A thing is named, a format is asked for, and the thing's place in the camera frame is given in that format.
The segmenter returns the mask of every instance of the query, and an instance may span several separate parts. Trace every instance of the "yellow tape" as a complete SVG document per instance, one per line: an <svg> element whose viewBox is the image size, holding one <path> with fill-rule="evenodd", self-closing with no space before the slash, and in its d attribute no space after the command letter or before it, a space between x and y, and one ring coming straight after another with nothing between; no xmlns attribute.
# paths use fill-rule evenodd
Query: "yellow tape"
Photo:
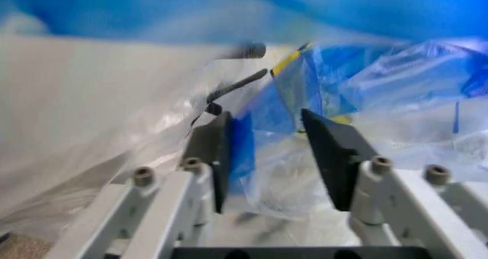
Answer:
<svg viewBox="0 0 488 259"><path fill-rule="evenodd" d="M278 63L273 69L271 69L271 75L273 77L275 77L276 75L278 75L290 62L292 62L293 60L297 59L298 57L300 57L300 51L297 50L297 51L294 51L293 53L291 53L288 57L286 57L283 61L281 61L280 63Z"/></svg>

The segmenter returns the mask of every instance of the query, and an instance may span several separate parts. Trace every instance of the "blue plastic sheet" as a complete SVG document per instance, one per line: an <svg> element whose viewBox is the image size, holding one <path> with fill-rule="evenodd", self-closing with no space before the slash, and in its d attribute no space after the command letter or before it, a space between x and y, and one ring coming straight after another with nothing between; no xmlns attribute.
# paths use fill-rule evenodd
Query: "blue plastic sheet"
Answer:
<svg viewBox="0 0 488 259"><path fill-rule="evenodd" d="M400 39L488 38L488 0L0 1L3 25L27 14L47 33L104 39L290 42L331 34L329 26Z"/></svg>
<svg viewBox="0 0 488 259"><path fill-rule="evenodd" d="M230 189L234 194L245 194L255 211L285 218L295 216L283 210L287 207L279 206L278 201L270 202L269 197L266 203L260 201L263 193L271 192L272 186L256 177L272 173L262 170L272 170L274 162L283 157L292 161L294 153L298 158L303 156L300 147L297 151L284 148L286 153L283 154L279 151L261 153L295 138L302 129L301 109L310 109L329 118L354 113L359 114L356 117L374 113L375 118L385 119L420 117L421 125L411 120L409 127L415 130L408 133L410 140L418 135L428 136L426 131L433 133L436 127L445 131L446 125L449 134L458 134L460 127L466 132L469 125L466 117L460 117L466 110L460 110L457 102L486 93L487 65L488 58L483 54L433 41L397 46L343 45L304 49L236 116ZM440 127L441 122L435 116L429 118L428 109L443 105L456 107L444 108L441 115L436 114L442 117ZM408 114L416 111L422 115ZM266 163L267 167L257 163ZM280 164L279 168L289 167ZM309 198L303 198L303 203L311 208L310 203L316 200L313 195Z"/></svg>

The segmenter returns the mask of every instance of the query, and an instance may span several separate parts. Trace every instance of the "blue plastic bag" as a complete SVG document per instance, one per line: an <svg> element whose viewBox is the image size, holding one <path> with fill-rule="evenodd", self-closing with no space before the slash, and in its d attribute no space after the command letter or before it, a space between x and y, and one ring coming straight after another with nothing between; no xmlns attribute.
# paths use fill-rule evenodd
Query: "blue plastic bag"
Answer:
<svg viewBox="0 0 488 259"><path fill-rule="evenodd" d="M467 121L474 119L468 115L475 115L476 111L467 112L463 107L469 106L468 103L461 107L459 104L451 106L486 93L486 56L433 41L398 46L313 46L296 51L292 56L295 58L292 61L286 59L288 64L284 68L277 66L279 70L273 81L239 112L234 121L230 189L234 195L246 197L246 210L294 218L304 216L319 205L327 205L317 192L310 191L322 183L317 174L316 181L310 179L311 170L316 168L313 160L307 159L309 149L300 144L302 125L299 115L303 108L329 118L351 115L358 125L379 119L382 122L373 124L387 125L384 132L391 129L392 140L398 137L398 132L405 132L406 135L401 133L398 139L402 144L413 140L415 145L408 145L408 150L398 154L396 150L391 154L392 150L388 149L387 134L377 133L382 136L380 141L367 135L380 153L395 160L404 159L405 153L412 157L411 152L418 153L427 142L438 142L442 136L442 144L424 150L431 154L419 156L419 159L430 161L451 152L459 162L467 162L461 158L462 153L446 148L445 143L450 144L446 136L469 132L473 125ZM465 138L460 140L462 142L457 143L462 144L462 149L472 146ZM302 192L288 193L289 197L300 197L301 202L297 202L297 198L291 199L293 203L280 198L279 193L288 186L273 189L277 188L274 182L278 179L273 174L278 169L287 174L280 180L293 182L289 183L290 188L294 184L301 185Z"/></svg>
<svg viewBox="0 0 488 259"><path fill-rule="evenodd" d="M1 0L4 25L19 13L50 34L150 42L488 38L488 0Z"/></svg>

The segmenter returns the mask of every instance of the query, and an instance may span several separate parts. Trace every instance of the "screw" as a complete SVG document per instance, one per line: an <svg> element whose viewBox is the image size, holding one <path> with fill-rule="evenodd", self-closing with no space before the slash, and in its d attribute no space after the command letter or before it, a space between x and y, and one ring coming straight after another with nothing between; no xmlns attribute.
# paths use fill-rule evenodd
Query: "screw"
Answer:
<svg viewBox="0 0 488 259"><path fill-rule="evenodd" d="M132 176L135 186L149 186L154 181L154 174L150 168L145 166L135 170Z"/></svg>
<svg viewBox="0 0 488 259"><path fill-rule="evenodd" d="M439 165L428 165L424 172L424 178L427 182L442 186L449 182L451 178L451 171Z"/></svg>
<svg viewBox="0 0 488 259"><path fill-rule="evenodd" d="M390 159L382 156L375 156L371 160L371 171L377 175L383 175L391 170L392 162Z"/></svg>
<svg viewBox="0 0 488 259"><path fill-rule="evenodd" d="M189 157L183 160L183 170L199 174L201 172L202 160L197 157Z"/></svg>

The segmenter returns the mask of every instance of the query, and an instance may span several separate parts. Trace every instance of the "plastic bag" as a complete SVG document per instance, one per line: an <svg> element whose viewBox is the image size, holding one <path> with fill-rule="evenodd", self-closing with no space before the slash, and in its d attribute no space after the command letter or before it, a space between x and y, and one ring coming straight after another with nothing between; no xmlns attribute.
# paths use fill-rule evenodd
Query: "plastic bag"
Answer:
<svg viewBox="0 0 488 259"><path fill-rule="evenodd" d="M486 97L401 113L357 113L353 125L395 167L450 169L456 181L488 182Z"/></svg>
<svg viewBox="0 0 488 259"><path fill-rule="evenodd" d="M469 99L486 94L486 55L435 41L318 46L305 54L315 67L324 114L352 120L397 167L440 164L457 180L488 181L486 98Z"/></svg>
<svg viewBox="0 0 488 259"><path fill-rule="evenodd" d="M9 31L152 42L304 42L344 29L488 37L487 0L0 0Z"/></svg>
<svg viewBox="0 0 488 259"><path fill-rule="evenodd" d="M317 83L301 77L307 69L303 57L274 69L273 81L235 116L226 207L285 219L330 207L305 135L294 135L299 110L321 110Z"/></svg>
<svg viewBox="0 0 488 259"><path fill-rule="evenodd" d="M404 1L409 5L390 6ZM0 218L32 209L29 203L37 195L55 198L50 192L53 188L125 153L129 160L117 164L118 169L146 161L173 163L189 124L205 107L204 97L220 82L191 72L223 53L222 45L256 40L302 42L323 35L331 40L371 39L334 26L393 38L487 37L483 23L487 3L0 0L1 32L43 36L7 35L0 40L0 188L9 193L0 201ZM446 6L452 10L446 12ZM89 40L46 38L49 35L149 42L170 48L163 53L148 45L96 45ZM188 44L218 46L200 52L181 48ZM285 98L288 112L302 106L290 101L293 96ZM321 103L317 99L310 102ZM294 115L283 129L288 134L296 125ZM158 143L157 138L168 143ZM106 180L116 172L100 171ZM86 197L96 193L96 187L91 189ZM88 200L66 209L76 209ZM50 203L49 199L39 201Z"/></svg>
<svg viewBox="0 0 488 259"><path fill-rule="evenodd" d="M120 170L174 169L205 97L237 75L193 71L224 46L8 35L0 43L0 189L9 194L0 201L2 232L66 225ZM59 235L46 229L36 236Z"/></svg>

